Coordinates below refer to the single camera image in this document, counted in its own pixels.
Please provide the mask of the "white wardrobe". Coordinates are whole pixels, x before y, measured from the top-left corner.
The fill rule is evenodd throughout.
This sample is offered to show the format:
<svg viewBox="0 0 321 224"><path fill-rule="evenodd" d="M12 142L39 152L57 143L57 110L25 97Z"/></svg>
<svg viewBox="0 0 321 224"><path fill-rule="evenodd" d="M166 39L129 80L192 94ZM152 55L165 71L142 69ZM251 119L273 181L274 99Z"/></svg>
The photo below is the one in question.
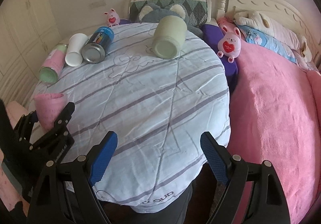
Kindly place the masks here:
<svg viewBox="0 0 321 224"><path fill-rule="evenodd" d="M39 70L61 41L49 0L1 4L1 99L29 105Z"/></svg>

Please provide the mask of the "blue and black can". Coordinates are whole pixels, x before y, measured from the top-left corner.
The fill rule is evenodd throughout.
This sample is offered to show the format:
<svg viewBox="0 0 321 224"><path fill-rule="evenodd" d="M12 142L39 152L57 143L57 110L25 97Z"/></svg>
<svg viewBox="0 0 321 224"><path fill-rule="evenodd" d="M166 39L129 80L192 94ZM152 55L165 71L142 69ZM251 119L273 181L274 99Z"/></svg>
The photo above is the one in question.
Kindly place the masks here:
<svg viewBox="0 0 321 224"><path fill-rule="evenodd" d="M98 28L80 51L83 59L92 64L104 61L113 40L114 32L110 27Z"/></svg>

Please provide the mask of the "pink bunny toy right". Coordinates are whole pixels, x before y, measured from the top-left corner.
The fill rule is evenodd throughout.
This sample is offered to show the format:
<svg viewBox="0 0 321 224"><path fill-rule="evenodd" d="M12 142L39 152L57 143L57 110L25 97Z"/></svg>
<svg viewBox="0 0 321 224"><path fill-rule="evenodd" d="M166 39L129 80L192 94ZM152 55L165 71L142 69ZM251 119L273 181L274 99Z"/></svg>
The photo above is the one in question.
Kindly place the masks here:
<svg viewBox="0 0 321 224"><path fill-rule="evenodd" d="M233 63L241 52L241 32L235 27L233 31L229 31L229 28L225 25L221 27L225 32L224 37L218 42L218 57L222 58L226 56L229 63Z"/></svg>

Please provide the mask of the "pink fleece blanket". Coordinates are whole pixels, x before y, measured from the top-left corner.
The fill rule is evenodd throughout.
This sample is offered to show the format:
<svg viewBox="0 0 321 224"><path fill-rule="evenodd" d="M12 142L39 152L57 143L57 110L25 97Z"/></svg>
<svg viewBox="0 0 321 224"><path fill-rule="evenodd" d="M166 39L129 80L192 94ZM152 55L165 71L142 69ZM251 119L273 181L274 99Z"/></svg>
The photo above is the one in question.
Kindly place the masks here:
<svg viewBox="0 0 321 224"><path fill-rule="evenodd" d="M238 82L231 94L229 152L269 160L280 178L292 223L320 194L320 73L301 69L241 29Z"/></svg>

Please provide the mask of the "white wall socket panel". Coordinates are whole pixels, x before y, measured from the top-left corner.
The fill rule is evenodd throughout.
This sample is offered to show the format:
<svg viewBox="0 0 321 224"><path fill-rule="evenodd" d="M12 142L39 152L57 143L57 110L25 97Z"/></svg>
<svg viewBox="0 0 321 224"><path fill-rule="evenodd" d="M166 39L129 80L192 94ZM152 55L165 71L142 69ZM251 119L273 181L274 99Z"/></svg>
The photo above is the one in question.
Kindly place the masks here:
<svg viewBox="0 0 321 224"><path fill-rule="evenodd" d="M88 5L89 9L96 9L99 7L105 7L106 2L104 0L92 2Z"/></svg>

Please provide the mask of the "sage green cup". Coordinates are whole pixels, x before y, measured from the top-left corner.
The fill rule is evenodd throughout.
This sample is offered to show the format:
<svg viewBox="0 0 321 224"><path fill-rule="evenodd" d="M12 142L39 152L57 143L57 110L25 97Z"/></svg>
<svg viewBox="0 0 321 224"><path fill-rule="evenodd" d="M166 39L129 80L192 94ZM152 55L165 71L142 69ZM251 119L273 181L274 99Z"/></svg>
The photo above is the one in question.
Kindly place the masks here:
<svg viewBox="0 0 321 224"><path fill-rule="evenodd" d="M162 18L153 35L155 55L163 59L175 58L182 49L186 33L187 25L182 18L174 15Z"/></svg>

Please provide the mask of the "purple pillow left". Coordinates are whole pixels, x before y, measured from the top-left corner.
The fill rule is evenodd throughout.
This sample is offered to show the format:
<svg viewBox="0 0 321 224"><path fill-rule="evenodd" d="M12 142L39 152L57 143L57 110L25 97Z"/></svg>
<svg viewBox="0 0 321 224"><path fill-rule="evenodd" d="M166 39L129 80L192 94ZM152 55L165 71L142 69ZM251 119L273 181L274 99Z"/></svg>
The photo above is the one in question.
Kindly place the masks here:
<svg viewBox="0 0 321 224"><path fill-rule="evenodd" d="M127 19L120 19L119 24L120 24L120 25L131 24L131 21L129 21L129 20L127 20Z"/></svg>

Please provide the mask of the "pink and green tin can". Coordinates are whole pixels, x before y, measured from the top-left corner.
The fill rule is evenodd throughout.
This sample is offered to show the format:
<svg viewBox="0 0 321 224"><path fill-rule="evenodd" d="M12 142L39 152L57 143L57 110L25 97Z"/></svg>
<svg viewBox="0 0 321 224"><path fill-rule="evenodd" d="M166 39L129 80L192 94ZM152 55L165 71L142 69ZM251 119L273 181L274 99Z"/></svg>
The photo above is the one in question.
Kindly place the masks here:
<svg viewBox="0 0 321 224"><path fill-rule="evenodd" d="M39 70L40 81L48 84L55 84L58 81L65 65L66 51L67 44L57 44L53 48Z"/></svg>

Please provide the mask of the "pink plastic cup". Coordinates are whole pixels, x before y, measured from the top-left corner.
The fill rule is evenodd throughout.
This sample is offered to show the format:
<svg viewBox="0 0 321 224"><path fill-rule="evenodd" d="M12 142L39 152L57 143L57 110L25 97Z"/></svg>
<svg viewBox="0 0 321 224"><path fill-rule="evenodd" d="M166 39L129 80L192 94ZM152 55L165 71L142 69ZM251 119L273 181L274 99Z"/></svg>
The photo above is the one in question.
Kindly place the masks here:
<svg viewBox="0 0 321 224"><path fill-rule="evenodd" d="M41 128L48 132L66 106L67 97L62 93L38 94L34 97L34 103Z"/></svg>

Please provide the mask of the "diamond pattern quilted cushion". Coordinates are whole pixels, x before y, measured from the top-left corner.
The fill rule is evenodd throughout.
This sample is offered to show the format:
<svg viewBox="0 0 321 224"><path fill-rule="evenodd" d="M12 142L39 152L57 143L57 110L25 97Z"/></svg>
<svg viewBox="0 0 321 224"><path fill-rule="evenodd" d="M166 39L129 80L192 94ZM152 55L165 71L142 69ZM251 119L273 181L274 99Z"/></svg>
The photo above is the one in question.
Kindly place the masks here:
<svg viewBox="0 0 321 224"><path fill-rule="evenodd" d="M141 9L148 3L153 3L161 8L171 4L179 3L183 5L193 26L201 27L203 24L210 22L212 18L211 0L129 0L128 17L134 22Z"/></svg>

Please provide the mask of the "white paper cup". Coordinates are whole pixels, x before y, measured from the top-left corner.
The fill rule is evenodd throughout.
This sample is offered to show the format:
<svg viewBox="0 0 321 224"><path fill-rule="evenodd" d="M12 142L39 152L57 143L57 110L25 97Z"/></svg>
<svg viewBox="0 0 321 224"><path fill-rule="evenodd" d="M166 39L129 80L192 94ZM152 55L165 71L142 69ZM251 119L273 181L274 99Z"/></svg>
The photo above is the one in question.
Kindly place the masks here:
<svg viewBox="0 0 321 224"><path fill-rule="evenodd" d="M69 39L65 63L70 67L77 67L82 64L83 58L80 53L82 47L88 41L88 36L83 33L76 33Z"/></svg>

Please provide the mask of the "cream carved headboard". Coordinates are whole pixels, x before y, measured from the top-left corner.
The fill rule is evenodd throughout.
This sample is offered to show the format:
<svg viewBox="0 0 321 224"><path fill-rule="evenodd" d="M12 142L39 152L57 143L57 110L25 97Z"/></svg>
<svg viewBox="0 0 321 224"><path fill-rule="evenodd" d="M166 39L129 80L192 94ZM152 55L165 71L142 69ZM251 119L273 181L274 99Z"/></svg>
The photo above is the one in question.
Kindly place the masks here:
<svg viewBox="0 0 321 224"><path fill-rule="evenodd" d="M313 36L310 24L294 6L284 0L218 0L216 5L217 19L223 16L233 18L235 13L241 11L262 11L292 31L303 34L314 52L320 50L320 41Z"/></svg>

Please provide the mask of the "pink bunny toy left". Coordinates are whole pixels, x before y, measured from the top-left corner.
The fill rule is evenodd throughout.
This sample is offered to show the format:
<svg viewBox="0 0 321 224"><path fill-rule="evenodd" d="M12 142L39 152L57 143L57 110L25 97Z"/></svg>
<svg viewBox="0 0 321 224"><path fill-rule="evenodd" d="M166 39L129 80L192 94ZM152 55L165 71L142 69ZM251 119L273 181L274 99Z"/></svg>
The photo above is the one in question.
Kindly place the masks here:
<svg viewBox="0 0 321 224"><path fill-rule="evenodd" d="M117 26L120 24L120 16L117 14L115 9L111 9L109 12L104 12L107 17L106 24L108 27Z"/></svg>

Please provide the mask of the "white long plush toy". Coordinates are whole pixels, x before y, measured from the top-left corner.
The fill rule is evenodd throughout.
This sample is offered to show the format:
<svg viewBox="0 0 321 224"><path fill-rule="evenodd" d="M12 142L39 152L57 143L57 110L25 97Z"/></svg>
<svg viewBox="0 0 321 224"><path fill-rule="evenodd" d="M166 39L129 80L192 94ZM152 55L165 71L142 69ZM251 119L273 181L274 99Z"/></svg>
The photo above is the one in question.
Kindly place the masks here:
<svg viewBox="0 0 321 224"><path fill-rule="evenodd" d="M238 12L234 15L234 20L237 25L252 27L285 43L290 49L299 51L305 62L312 61L312 53L305 36L284 27L264 13L258 11Z"/></svg>

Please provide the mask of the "grey cat plush pillow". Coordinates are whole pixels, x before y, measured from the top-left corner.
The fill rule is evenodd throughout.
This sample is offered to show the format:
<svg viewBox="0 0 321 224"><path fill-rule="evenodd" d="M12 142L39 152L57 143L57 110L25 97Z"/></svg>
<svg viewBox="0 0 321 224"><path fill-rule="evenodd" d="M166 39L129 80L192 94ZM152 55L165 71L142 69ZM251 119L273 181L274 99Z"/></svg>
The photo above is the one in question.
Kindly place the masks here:
<svg viewBox="0 0 321 224"><path fill-rule="evenodd" d="M186 8L180 3L173 3L165 8L161 8L154 3L148 3L140 10L135 21L159 23L162 18L170 15L182 18L187 25L188 31L201 39L203 38L203 32L192 24Z"/></svg>

